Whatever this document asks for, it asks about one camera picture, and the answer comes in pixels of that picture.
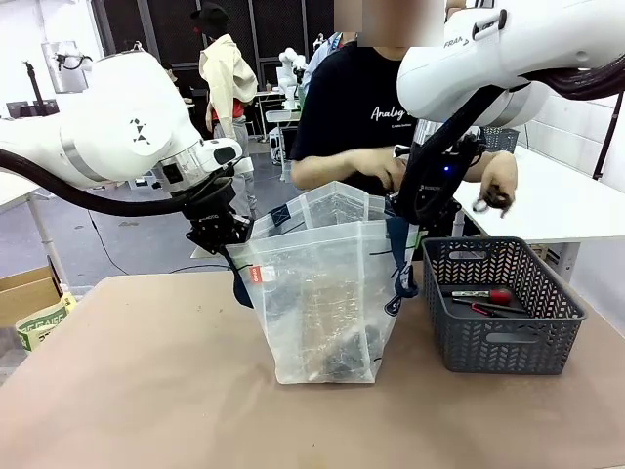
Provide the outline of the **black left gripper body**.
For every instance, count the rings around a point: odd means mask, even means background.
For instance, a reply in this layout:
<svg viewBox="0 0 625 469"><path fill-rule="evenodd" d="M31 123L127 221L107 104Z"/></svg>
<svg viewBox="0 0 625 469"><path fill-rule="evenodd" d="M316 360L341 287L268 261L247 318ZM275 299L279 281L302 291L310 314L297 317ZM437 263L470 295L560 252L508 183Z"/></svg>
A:
<svg viewBox="0 0 625 469"><path fill-rule="evenodd" d="M219 177L192 193L182 213L194 227L202 231L228 235L234 225L234 211L230 207L234 196L232 177Z"/></svg>

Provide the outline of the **person's left hand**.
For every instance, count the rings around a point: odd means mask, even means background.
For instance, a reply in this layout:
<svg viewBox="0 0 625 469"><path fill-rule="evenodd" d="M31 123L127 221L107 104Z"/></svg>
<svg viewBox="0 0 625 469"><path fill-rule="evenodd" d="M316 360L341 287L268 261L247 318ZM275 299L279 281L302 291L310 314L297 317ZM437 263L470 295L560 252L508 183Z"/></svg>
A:
<svg viewBox="0 0 625 469"><path fill-rule="evenodd" d="M479 198L473 204L475 213L484 213L489 209L499 211L504 218L516 199L518 182L516 177L490 175L482 180Z"/></svg>

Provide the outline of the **person's right hand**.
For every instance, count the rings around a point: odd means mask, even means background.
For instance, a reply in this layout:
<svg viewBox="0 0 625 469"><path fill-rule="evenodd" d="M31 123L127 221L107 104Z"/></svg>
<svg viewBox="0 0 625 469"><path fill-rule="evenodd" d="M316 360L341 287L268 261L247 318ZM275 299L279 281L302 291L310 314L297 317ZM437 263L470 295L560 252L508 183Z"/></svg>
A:
<svg viewBox="0 0 625 469"><path fill-rule="evenodd" d="M387 192L397 192L406 169L405 160L388 152L376 151L365 158L358 171L365 176L377 178Z"/></svg>

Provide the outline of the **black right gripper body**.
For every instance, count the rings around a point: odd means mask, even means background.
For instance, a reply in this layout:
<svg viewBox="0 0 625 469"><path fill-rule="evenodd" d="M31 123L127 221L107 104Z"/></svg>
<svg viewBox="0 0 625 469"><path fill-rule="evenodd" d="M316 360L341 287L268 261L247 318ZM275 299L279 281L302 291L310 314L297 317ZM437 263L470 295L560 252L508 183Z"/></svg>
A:
<svg viewBox="0 0 625 469"><path fill-rule="evenodd" d="M435 218L465 176L460 140L449 149L434 150L413 143L403 178L403 217Z"/></svg>

